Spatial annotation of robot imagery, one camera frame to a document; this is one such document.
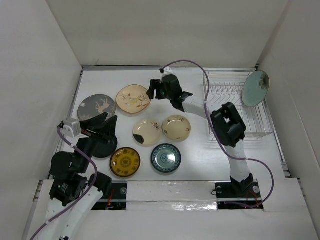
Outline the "grey plate with horse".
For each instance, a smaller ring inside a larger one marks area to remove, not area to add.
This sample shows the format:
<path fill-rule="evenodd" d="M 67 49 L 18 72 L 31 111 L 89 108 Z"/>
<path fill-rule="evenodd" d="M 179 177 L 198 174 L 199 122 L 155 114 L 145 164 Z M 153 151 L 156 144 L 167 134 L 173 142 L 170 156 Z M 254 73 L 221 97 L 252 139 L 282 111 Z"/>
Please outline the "grey plate with horse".
<path fill-rule="evenodd" d="M 86 121 L 107 113 L 107 118 L 111 118 L 116 113 L 116 103 L 105 94 L 95 94 L 83 100 L 77 110 L 77 116 L 80 121 Z"/>

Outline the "beige plate with bird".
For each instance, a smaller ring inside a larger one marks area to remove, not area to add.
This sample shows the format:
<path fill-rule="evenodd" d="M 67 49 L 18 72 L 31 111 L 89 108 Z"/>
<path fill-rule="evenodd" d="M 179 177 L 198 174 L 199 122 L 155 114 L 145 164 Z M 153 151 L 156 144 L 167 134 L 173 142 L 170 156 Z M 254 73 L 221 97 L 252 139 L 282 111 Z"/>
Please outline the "beige plate with bird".
<path fill-rule="evenodd" d="M 145 87 L 132 84 L 119 91 L 116 96 L 116 103 L 122 111 L 128 114 L 137 114 L 146 109 L 151 100 Z"/>

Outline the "yellow plate with brown rim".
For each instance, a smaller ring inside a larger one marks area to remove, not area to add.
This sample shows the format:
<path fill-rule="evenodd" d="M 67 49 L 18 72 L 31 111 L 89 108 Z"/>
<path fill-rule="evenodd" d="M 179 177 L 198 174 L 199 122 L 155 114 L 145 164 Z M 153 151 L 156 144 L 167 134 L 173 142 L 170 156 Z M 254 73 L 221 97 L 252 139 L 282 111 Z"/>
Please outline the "yellow plate with brown rim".
<path fill-rule="evenodd" d="M 120 178 L 133 176 L 140 168 L 141 157 L 131 147 L 122 147 L 114 152 L 109 161 L 111 172 Z"/>

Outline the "teal plate with flower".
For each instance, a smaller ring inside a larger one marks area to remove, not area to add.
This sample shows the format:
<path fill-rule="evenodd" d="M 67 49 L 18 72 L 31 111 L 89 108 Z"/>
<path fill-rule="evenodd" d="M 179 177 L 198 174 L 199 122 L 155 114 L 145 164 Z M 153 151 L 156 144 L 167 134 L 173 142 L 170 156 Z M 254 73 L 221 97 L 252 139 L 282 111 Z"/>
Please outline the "teal plate with flower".
<path fill-rule="evenodd" d="M 253 108 L 259 105 L 267 96 L 270 79 L 266 72 L 255 71 L 245 81 L 241 99 L 245 106 Z"/>

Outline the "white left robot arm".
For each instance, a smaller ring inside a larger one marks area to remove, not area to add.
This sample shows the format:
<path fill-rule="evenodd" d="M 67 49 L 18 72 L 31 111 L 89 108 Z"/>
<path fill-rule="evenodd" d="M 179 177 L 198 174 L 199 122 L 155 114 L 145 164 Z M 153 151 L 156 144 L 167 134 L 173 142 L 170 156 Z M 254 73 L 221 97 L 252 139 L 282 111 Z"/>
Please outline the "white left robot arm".
<path fill-rule="evenodd" d="M 99 172 L 92 157 L 100 148 L 115 152 L 118 117 L 102 113 L 89 120 L 69 118 L 57 133 L 73 152 L 60 151 L 51 160 L 53 184 L 45 228 L 39 240 L 73 240 L 93 206 L 112 191 L 112 179 Z"/>

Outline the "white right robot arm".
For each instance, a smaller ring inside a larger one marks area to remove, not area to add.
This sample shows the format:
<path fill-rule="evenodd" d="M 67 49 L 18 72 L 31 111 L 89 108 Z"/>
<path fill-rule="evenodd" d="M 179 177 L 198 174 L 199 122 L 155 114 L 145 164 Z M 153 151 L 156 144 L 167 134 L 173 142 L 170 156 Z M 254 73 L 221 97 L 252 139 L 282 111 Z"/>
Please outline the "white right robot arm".
<path fill-rule="evenodd" d="M 183 91 L 174 74 L 152 79 L 147 95 L 151 100 L 167 99 L 175 109 L 207 119 L 216 140 L 228 157 L 230 194 L 233 198 L 244 198 L 251 190 L 254 179 L 244 149 L 246 125 L 235 105 L 227 102 L 222 106 L 210 106 L 206 100 Z"/>

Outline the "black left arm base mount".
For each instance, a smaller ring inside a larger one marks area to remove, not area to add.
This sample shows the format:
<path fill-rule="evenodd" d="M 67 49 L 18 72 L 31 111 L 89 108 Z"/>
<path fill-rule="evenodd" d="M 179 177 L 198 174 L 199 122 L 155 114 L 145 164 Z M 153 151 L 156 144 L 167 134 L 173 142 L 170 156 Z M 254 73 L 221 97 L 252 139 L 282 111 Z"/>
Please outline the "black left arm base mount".
<path fill-rule="evenodd" d="M 127 209 L 127 181 L 113 181 L 108 196 L 103 196 L 92 208 L 94 211 L 122 211 Z"/>

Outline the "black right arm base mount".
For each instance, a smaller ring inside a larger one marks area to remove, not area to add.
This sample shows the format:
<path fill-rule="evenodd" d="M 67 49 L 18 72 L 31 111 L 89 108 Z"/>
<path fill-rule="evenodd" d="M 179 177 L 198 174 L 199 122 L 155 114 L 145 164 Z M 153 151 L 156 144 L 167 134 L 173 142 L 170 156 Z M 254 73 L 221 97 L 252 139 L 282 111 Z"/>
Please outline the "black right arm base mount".
<path fill-rule="evenodd" d="M 218 181 L 211 194 L 216 197 L 218 210 L 263 209 L 259 184 L 254 181 L 244 192 L 236 192 L 230 181 Z"/>

